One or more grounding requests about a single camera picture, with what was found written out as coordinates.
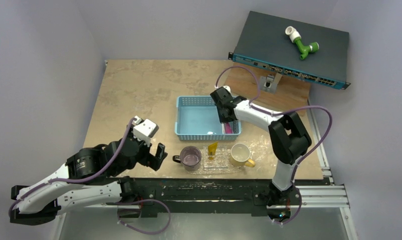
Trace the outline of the pink toothpaste tube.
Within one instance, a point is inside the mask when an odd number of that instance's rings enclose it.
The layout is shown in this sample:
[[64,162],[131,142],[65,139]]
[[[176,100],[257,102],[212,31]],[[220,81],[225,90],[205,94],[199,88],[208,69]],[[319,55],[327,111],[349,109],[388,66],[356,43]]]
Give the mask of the pink toothpaste tube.
[[223,125],[223,129],[224,129],[223,130],[224,134],[233,134],[234,133],[233,127],[230,123],[226,122],[226,123],[223,123],[222,125]]

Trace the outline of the purple mug black handle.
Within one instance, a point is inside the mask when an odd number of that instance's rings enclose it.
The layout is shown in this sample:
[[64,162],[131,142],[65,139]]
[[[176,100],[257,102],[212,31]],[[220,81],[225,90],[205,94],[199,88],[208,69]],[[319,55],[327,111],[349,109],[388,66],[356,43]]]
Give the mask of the purple mug black handle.
[[182,149],[179,155],[174,155],[172,160],[181,164],[188,172],[194,172],[199,169],[202,160],[202,153],[195,146],[187,146]]

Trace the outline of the light blue perforated basket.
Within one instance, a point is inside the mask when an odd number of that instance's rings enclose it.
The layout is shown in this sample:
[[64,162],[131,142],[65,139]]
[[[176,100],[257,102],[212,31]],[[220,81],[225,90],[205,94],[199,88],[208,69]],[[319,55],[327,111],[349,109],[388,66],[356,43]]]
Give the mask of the light blue perforated basket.
[[239,122],[239,134],[224,134],[217,108],[209,95],[179,96],[176,108],[175,133],[181,141],[235,141],[242,132]]

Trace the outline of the yellow mug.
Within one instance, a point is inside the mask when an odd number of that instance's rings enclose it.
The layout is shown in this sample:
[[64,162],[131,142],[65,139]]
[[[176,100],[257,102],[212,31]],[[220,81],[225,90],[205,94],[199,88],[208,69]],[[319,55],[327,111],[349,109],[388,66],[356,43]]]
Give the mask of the yellow mug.
[[237,143],[230,150],[230,164],[235,167],[255,167],[255,162],[251,159],[251,151],[245,144]]

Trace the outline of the clear textured square dish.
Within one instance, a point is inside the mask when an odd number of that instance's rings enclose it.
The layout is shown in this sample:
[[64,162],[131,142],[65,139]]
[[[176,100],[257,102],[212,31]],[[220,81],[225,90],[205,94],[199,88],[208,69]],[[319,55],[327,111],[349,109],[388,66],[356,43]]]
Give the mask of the clear textured square dish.
[[202,170],[206,171],[221,171],[227,170],[230,167],[229,153],[230,150],[226,145],[219,145],[216,149],[216,154],[213,160],[208,159],[207,146],[202,148]]

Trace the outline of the textured clear oval tray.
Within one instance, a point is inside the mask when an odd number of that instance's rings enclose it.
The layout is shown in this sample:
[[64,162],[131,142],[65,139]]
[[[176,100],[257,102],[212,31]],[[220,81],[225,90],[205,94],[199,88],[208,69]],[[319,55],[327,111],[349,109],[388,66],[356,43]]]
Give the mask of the textured clear oval tray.
[[209,159],[208,148],[201,148],[202,159],[198,170],[189,171],[192,175],[218,175],[242,172],[246,166],[234,166],[230,162],[230,148],[226,145],[218,146],[215,155]]

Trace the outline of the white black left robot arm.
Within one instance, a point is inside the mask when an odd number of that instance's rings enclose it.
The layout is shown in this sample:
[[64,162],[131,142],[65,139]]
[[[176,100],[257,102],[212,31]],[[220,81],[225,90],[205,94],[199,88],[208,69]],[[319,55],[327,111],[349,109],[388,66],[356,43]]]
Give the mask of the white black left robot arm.
[[151,144],[132,137],[81,149],[58,170],[32,186],[11,189],[14,201],[8,210],[13,224],[35,226],[48,223],[57,215],[96,204],[133,204],[143,193],[119,177],[137,164],[159,170],[167,157],[159,143],[155,154]]

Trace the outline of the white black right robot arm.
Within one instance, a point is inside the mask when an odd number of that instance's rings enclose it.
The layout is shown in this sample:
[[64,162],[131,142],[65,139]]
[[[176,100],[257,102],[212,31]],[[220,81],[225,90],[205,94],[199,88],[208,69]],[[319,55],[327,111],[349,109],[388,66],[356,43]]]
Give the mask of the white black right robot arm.
[[289,197],[296,161],[305,156],[312,144],[302,120],[296,112],[283,113],[258,106],[245,97],[231,95],[225,87],[210,93],[221,123],[245,121],[270,135],[277,167],[272,178],[270,199],[280,204]]

